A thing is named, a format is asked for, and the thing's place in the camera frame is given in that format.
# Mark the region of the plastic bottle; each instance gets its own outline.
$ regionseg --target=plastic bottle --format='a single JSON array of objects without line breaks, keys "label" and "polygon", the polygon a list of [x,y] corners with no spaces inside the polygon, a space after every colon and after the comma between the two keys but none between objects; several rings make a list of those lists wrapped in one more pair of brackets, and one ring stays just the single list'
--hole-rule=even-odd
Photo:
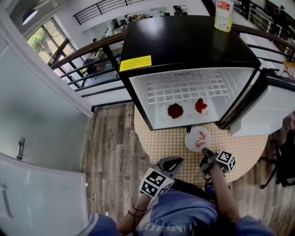
[{"label": "plastic bottle", "polygon": [[215,28],[224,32],[231,29],[234,3],[230,0],[217,0],[215,13]]}]

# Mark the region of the table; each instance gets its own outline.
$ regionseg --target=table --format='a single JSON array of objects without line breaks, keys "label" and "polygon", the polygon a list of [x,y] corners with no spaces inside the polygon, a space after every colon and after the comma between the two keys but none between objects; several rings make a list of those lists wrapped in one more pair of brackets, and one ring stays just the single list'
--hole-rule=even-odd
[{"label": "table", "polygon": [[[218,153],[225,150],[235,156],[236,165],[232,173],[226,174],[227,182],[238,179],[253,167],[261,156],[268,139],[268,135],[233,137],[229,130],[221,130],[214,123],[200,126],[211,132],[212,144],[209,147],[210,150]],[[199,164],[204,156],[202,153],[190,151],[185,146],[186,129],[173,128],[150,131],[136,107],[134,127],[142,148],[149,155],[153,165],[164,157],[182,157],[184,164],[177,178],[200,187],[205,185],[205,180],[199,171]]]}]

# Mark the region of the wooden handrail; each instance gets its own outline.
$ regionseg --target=wooden handrail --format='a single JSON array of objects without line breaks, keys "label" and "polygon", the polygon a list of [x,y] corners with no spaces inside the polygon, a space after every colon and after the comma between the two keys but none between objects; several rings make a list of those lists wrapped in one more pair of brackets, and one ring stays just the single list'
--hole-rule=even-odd
[{"label": "wooden handrail", "polygon": [[53,65],[61,56],[64,48],[67,46],[67,44],[69,43],[69,39],[66,39],[65,41],[63,41],[63,43],[60,45],[60,47],[57,49],[57,51],[53,54],[52,58],[53,58],[53,62],[50,63],[50,61],[48,62],[48,65],[51,66]]},{"label": "wooden handrail", "polygon": [[[289,47],[293,50],[295,50],[295,45],[292,45],[290,43],[288,43],[287,41],[285,41],[284,39],[281,39],[279,37],[277,37],[276,35],[273,35],[271,33],[266,33],[262,30],[259,29],[255,29],[255,28],[251,28],[248,26],[243,26],[243,25],[239,25],[239,24],[233,24],[232,25],[232,30],[234,30],[236,33],[245,33],[245,34],[250,34],[250,35],[255,35],[258,37],[262,37],[262,38],[266,38],[268,40],[271,41],[275,41],[277,43],[283,44],[286,47]],[[110,44],[116,43],[116,42],[120,42],[123,41],[125,38],[125,31],[123,31],[122,33],[116,34],[116,35],[112,35],[110,37],[98,40],[94,43],[91,43],[89,45],[86,45],[80,49],[78,49],[77,51],[71,53],[70,55],[64,57],[63,59],[61,59],[60,61],[57,61],[56,63],[54,63],[52,66],[50,66],[53,70],[59,68],[60,66],[78,58],[81,57],[87,53],[93,52],[99,48],[108,46]]]},{"label": "wooden handrail", "polygon": [[112,35],[107,38],[95,41],[93,43],[90,43],[90,44],[74,51],[70,55],[68,55],[68,56],[62,58],[61,60],[57,61],[56,63],[52,64],[50,67],[51,67],[51,69],[55,70],[55,69],[59,68],[60,66],[66,64],[74,59],[77,59],[87,53],[93,52],[93,51],[100,49],[102,47],[105,47],[105,46],[109,46],[113,43],[123,41],[124,38],[125,38],[125,31],[123,31],[122,33]]},{"label": "wooden handrail", "polygon": [[281,43],[281,44],[295,50],[295,45],[292,45],[292,44],[288,43],[287,41],[285,41],[284,39],[279,38],[278,36],[273,35],[271,33],[266,33],[260,29],[255,29],[255,28],[251,28],[248,26],[240,25],[240,24],[232,24],[231,28],[237,33],[245,33],[245,34],[250,34],[250,35],[255,35],[258,37],[266,38],[268,40]]}]

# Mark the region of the door handle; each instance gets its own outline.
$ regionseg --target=door handle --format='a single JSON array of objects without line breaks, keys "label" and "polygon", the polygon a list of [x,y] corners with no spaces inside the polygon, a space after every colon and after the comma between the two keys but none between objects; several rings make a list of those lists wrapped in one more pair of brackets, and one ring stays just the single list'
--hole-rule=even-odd
[{"label": "door handle", "polygon": [[24,141],[25,138],[21,137],[20,141],[18,142],[18,153],[17,153],[17,159],[22,160],[24,155]]}]

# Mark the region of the black fridge top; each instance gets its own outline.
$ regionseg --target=black fridge top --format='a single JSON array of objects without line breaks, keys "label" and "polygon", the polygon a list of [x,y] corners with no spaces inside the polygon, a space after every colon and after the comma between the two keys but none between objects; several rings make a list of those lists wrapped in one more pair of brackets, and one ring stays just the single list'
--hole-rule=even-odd
[{"label": "black fridge top", "polygon": [[253,67],[260,61],[232,30],[214,27],[210,16],[167,16],[129,23],[121,62],[151,56],[152,65],[122,71],[131,77],[206,67]]}]

